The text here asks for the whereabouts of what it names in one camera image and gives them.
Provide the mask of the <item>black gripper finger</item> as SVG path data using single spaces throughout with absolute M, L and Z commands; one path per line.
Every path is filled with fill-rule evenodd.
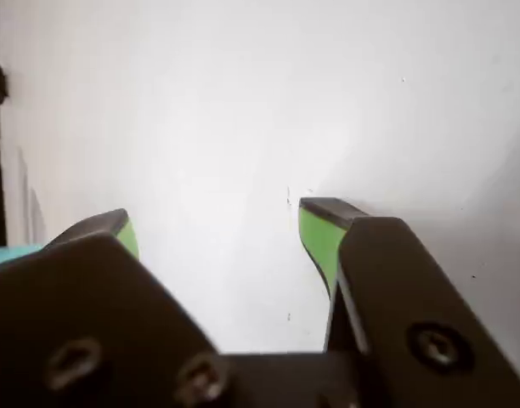
M 359 407 L 520 407 L 520 376 L 400 218 L 333 197 L 299 201 L 325 283 L 325 350 L 353 356 Z
M 122 238 L 124 209 L 0 263 L 0 407 L 223 407 L 231 372 Z

